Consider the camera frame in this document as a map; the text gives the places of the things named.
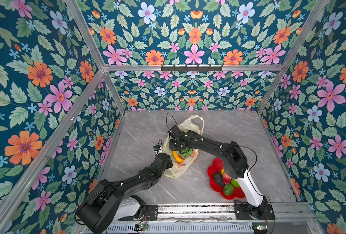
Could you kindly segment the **green bell pepper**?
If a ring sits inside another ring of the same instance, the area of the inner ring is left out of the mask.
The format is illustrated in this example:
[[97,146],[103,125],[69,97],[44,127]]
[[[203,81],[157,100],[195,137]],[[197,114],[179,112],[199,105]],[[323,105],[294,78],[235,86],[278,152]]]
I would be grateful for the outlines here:
[[235,188],[240,188],[239,183],[238,183],[235,179],[232,179],[231,184],[232,184]]

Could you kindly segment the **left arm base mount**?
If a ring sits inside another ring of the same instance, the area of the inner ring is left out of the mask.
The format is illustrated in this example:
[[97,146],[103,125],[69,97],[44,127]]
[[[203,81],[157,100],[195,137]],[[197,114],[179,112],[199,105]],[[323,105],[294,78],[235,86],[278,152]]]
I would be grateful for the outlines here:
[[115,221],[157,220],[158,205],[147,204],[142,198],[133,195],[121,202]]

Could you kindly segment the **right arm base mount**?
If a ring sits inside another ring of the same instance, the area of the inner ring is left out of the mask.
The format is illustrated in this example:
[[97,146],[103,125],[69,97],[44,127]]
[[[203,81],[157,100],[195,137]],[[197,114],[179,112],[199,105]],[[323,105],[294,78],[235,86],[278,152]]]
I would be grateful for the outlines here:
[[241,203],[235,201],[234,203],[235,216],[238,220],[275,220],[274,210],[271,203],[266,197],[263,198],[262,203],[255,207],[248,203]]

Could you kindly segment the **green grapes bunch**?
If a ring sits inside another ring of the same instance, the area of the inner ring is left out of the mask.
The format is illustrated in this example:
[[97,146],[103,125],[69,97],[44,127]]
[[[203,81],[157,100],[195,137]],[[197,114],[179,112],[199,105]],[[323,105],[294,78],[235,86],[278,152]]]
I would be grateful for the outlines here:
[[179,151],[180,156],[185,160],[186,158],[190,157],[193,154],[194,150],[193,149],[185,149]]

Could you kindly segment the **dark brown avocado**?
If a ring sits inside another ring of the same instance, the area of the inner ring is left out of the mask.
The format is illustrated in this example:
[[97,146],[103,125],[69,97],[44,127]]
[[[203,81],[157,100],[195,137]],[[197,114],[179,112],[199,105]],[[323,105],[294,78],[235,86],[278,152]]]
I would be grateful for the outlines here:
[[223,182],[223,174],[219,171],[213,174],[213,180],[219,187],[224,187],[225,183]]

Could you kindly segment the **red apple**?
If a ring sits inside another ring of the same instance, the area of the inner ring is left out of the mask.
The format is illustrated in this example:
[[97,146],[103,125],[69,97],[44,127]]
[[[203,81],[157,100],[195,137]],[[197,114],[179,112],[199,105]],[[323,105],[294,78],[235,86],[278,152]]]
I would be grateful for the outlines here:
[[229,184],[232,182],[232,178],[229,175],[227,175],[226,173],[223,173],[222,181],[224,184]]

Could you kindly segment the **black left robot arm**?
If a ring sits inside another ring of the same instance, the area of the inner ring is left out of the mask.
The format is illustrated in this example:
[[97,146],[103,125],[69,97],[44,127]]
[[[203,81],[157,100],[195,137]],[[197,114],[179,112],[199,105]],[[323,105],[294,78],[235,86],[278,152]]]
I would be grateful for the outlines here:
[[79,205],[75,217],[94,234],[101,234],[116,219],[122,201],[156,185],[164,172],[172,166],[169,155],[158,153],[153,163],[135,176],[114,182],[101,180]]

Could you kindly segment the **cream plastic bag orange print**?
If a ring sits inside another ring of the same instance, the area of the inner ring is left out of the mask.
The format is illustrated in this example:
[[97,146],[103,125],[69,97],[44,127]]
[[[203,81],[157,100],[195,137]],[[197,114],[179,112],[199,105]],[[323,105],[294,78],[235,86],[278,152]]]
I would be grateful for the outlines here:
[[[193,119],[199,119],[200,121],[202,121],[202,127],[200,128],[199,126],[194,124],[192,122]],[[181,124],[179,124],[178,128],[181,131],[183,131],[184,135],[187,135],[187,136],[188,136],[188,131],[192,131],[194,133],[201,135],[204,129],[204,119],[198,115],[191,115]],[[169,178],[178,179],[189,169],[189,167],[193,163],[195,163],[200,153],[200,150],[188,148],[185,146],[183,150],[171,149],[170,142],[173,139],[174,138],[172,136],[168,135],[161,147],[162,152],[170,156],[173,163],[172,168],[168,169],[164,173],[164,175]]]

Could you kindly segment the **green avocado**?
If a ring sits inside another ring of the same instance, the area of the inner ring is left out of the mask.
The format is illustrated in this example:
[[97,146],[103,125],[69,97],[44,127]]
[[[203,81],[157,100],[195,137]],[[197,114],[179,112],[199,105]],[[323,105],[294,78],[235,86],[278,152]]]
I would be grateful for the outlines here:
[[235,190],[235,187],[232,183],[225,184],[223,187],[223,193],[225,196],[230,196]]

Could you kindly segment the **yellow banana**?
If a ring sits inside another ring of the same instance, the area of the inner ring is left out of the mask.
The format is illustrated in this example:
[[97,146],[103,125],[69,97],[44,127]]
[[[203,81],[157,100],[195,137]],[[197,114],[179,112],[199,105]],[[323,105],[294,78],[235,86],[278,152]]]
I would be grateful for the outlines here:
[[175,158],[175,160],[177,161],[178,164],[182,163],[184,161],[184,159],[180,156],[180,154],[178,153],[178,151],[172,151],[173,156]]

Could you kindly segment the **red flower-shaped plate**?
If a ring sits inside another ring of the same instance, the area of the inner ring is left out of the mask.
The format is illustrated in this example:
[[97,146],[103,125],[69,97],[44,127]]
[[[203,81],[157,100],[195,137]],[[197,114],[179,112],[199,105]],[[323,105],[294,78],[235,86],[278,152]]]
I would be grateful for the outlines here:
[[226,200],[234,200],[234,199],[245,199],[246,196],[241,188],[235,188],[234,192],[230,196],[225,196],[223,193],[223,187],[219,187],[213,180],[213,174],[217,171],[221,172],[223,169],[222,160],[215,158],[212,164],[207,169],[207,175],[210,179],[210,187],[213,191],[220,193],[220,195]]

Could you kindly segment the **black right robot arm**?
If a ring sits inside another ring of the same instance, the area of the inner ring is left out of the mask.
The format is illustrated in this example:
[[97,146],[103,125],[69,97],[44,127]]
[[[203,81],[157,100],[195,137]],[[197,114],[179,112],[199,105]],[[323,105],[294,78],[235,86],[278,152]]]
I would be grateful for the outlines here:
[[237,181],[245,194],[250,217],[260,219],[265,215],[268,200],[251,177],[248,160],[240,145],[234,141],[218,142],[191,130],[180,130],[176,125],[168,134],[170,150],[197,149],[220,159],[224,172]]

